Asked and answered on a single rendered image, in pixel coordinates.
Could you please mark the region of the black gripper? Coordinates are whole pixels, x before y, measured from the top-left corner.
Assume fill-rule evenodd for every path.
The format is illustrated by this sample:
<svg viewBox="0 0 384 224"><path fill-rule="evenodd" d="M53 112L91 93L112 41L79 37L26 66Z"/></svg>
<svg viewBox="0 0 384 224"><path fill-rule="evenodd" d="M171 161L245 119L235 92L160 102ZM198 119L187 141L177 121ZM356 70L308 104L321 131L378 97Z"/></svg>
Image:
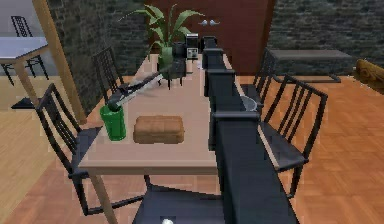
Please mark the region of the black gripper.
<svg viewBox="0 0 384 224"><path fill-rule="evenodd" d="M117 111L126 102L130 101L140 93L143 93L147 89L156 87L158 79L166 79L168 82L168 88L171 88L171 81L174 79L178 79L180 85L183 85L183 78L186 76L185 43L174 42L171 46L170 52L172 56L172 63L170 65L165 65L163 59L159 59L159 69L162 69L163 67L166 68L162 74L159 72L153 73L134 85L121 84L118 87L118 90L112 94L107 102L109 109L111 111Z"/></svg>

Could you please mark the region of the black slatted dining chair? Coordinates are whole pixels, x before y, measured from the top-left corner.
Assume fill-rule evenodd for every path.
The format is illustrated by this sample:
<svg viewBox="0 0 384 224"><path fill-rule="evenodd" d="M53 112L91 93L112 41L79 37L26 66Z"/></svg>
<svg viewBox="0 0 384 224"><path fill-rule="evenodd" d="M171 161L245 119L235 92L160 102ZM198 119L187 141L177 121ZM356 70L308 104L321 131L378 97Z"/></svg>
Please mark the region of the black slatted dining chair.
<svg viewBox="0 0 384 224"><path fill-rule="evenodd" d="M51 147L74 185L83 214L102 213L101 206L88 206L83 181L89 177L89 173L79 167L101 128L82 129L69 112L54 83L48 86L35 110Z"/></svg>
<svg viewBox="0 0 384 224"><path fill-rule="evenodd" d="M108 91L115 93L118 87L124 83L123 77L116 66L113 49L106 47L96 53L92 56L92 62L104 101L108 102Z"/></svg>
<svg viewBox="0 0 384 224"><path fill-rule="evenodd" d="M11 21L13 24L13 27L16 32L17 37L32 37L33 34L29 28L29 25L26 21L26 19L23 16L12 16ZM28 68L33 76L36 76L36 73L33 69L35 65L40 65L41 69L43 70L43 73L46 77L46 79L49 79L48 74L46 72L46 68L44 66L43 60L40 55L37 55L27 61L26 68ZM11 84L14 84L13 79L10 76L9 71L13 68L11 64L2 64L1 65L3 71L5 72L5 75L8 77L8 80Z"/></svg>
<svg viewBox="0 0 384 224"><path fill-rule="evenodd" d="M275 58L270 49L265 48L261 67L255 74L252 84L241 84L246 96L253 99L258 105L263 105L274 73Z"/></svg>
<svg viewBox="0 0 384 224"><path fill-rule="evenodd" d="M270 124L270 120L277 111L277 106L283 96L288 84L294 85L290 103L285 111L278 128ZM305 147L300 151L293 143L297 129L303 120L309 101L313 95L320 98L317 106L314 123L306 141ZM265 118L260 122L260 137L268 152L275 170L278 173L293 169L290 191L287 193L289 199L296 194L303 167L309 162L309 156L319 133L322 119L327 103L328 95L316 88L298 80L292 76L285 76L275 96L273 103L268 109Z"/></svg>
<svg viewBox="0 0 384 224"><path fill-rule="evenodd" d="M220 195L153 185L147 190L132 224L225 224Z"/></svg>

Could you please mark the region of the green cup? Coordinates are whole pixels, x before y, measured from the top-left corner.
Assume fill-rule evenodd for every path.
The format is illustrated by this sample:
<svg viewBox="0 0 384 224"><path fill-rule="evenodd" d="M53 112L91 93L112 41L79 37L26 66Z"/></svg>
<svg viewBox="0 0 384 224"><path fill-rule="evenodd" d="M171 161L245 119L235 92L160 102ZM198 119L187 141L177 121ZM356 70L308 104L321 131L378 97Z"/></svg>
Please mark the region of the green cup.
<svg viewBox="0 0 384 224"><path fill-rule="evenodd" d="M111 111L107 105L99 110L101 119L105 124L108 137L111 141L120 141L126 137L126 126L124 122L124 111L119 108Z"/></svg>

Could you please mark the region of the green plant pot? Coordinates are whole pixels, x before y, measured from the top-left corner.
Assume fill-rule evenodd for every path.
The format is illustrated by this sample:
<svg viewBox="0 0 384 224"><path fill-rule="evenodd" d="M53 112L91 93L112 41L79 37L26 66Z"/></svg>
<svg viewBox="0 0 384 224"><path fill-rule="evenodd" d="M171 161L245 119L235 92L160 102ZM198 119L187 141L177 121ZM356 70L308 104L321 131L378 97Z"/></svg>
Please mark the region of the green plant pot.
<svg viewBox="0 0 384 224"><path fill-rule="evenodd" d="M163 47L158 56L158 70L165 71L173 63L173 53L171 47Z"/></svg>

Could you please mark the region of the green house plant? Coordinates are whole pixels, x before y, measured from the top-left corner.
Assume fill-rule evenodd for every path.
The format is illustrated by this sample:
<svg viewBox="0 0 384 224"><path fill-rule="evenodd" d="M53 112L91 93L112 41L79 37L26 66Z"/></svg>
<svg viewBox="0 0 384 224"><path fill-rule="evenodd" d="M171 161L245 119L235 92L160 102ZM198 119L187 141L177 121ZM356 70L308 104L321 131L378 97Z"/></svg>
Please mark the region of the green house plant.
<svg viewBox="0 0 384 224"><path fill-rule="evenodd" d="M158 40L154 41L149 50L152 50L154 45L158 45L160 51L163 47L171 47L174 39L178 35L187 35L190 34L191 31L184 26L184 22L195 15L202 16L202 13L194 11L194 10L185 10L181 12L176 21L173 22L173 12L176 7L174 4L170 11L168 17L165 17L163 12L156 6L153 5L144 5L143 9L136 9L119 19L119 21L125 19L126 17L132 14L143 14L149 18L149 29L152 33L155 33L158 36Z"/></svg>

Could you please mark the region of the black floor mat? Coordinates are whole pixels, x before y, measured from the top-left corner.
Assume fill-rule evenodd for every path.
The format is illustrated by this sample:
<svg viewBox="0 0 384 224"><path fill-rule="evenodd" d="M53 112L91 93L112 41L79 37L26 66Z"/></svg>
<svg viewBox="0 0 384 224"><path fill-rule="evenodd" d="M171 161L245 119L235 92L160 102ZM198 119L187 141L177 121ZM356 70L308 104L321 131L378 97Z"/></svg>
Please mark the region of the black floor mat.
<svg viewBox="0 0 384 224"><path fill-rule="evenodd" d="M28 97L24 97L14 104L12 109L34 109L34 105Z"/></svg>

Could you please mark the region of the white table with wooden legs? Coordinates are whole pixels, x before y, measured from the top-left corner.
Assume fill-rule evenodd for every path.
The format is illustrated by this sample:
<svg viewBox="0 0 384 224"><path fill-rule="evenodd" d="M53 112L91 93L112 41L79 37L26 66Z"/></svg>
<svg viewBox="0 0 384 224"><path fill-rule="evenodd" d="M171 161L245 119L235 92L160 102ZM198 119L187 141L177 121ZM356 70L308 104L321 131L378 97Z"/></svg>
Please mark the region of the white table with wooden legs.
<svg viewBox="0 0 384 224"><path fill-rule="evenodd" d="M0 64L12 64L32 104L39 104L24 63L48 49L45 37L0 37Z"/></svg>

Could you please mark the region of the red-brown door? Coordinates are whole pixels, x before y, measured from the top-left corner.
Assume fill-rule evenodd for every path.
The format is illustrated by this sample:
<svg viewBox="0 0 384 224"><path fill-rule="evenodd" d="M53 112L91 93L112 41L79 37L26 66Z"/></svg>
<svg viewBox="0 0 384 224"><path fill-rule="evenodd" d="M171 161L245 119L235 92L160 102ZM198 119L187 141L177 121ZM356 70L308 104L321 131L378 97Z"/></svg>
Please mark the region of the red-brown door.
<svg viewBox="0 0 384 224"><path fill-rule="evenodd" d="M168 17L176 4L173 19L180 12L191 9L202 16L188 18L184 25L200 36L215 36L232 68L243 76L256 73L269 37L276 0L145 0L146 4L161 9ZM208 21L207 26L199 23ZM210 26L210 20L220 22Z"/></svg>

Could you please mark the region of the grey bowl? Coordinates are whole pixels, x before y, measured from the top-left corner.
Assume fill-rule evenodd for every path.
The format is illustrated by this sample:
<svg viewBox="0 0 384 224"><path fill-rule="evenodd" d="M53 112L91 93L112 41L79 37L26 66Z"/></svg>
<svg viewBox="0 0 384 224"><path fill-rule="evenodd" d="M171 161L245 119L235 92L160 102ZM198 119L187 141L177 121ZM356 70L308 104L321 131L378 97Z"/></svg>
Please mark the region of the grey bowl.
<svg viewBox="0 0 384 224"><path fill-rule="evenodd" d="M241 97L241 100L243 102L243 105L245 107L245 109L247 111L256 111L257 110L257 107L258 107L258 104L255 100L253 100L252 98L248 97L248 96L245 96L243 95Z"/></svg>

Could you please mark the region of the grey low bench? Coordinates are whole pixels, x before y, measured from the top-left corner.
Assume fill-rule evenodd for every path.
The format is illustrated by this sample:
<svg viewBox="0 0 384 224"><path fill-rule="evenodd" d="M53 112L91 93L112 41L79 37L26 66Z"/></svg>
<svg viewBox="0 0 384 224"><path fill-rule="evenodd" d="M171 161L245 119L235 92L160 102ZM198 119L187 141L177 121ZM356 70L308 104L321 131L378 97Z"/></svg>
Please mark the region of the grey low bench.
<svg viewBox="0 0 384 224"><path fill-rule="evenodd" d="M353 71L353 58L339 50L276 50L266 48L262 72L282 82L284 76L305 83L340 83Z"/></svg>

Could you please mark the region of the brown wooden furniture piece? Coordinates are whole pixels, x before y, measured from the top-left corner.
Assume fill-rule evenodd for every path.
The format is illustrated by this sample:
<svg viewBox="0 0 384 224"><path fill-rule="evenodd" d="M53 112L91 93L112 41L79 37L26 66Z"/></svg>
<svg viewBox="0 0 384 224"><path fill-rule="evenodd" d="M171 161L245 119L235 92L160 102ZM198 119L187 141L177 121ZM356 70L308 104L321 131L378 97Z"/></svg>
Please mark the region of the brown wooden furniture piece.
<svg viewBox="0 0 384 224"><path fill-rule="evenodd" d="M356 62L355 77L375 91L384 95L384 68L365 59Z"/></svg>

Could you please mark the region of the light wooden post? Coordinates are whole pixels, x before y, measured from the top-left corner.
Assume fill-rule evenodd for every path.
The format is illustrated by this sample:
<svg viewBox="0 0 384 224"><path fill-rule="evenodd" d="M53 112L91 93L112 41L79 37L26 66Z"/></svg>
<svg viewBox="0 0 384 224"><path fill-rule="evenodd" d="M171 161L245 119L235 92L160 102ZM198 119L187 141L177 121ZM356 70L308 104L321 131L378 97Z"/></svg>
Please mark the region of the light wooden post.
<svg viewBox="0 0 384 224"><path fill-rule="evenodd" d="M81 105L47 0L32 0L32 3L75 118L79 124L86 124L87 116Z"/></svg>

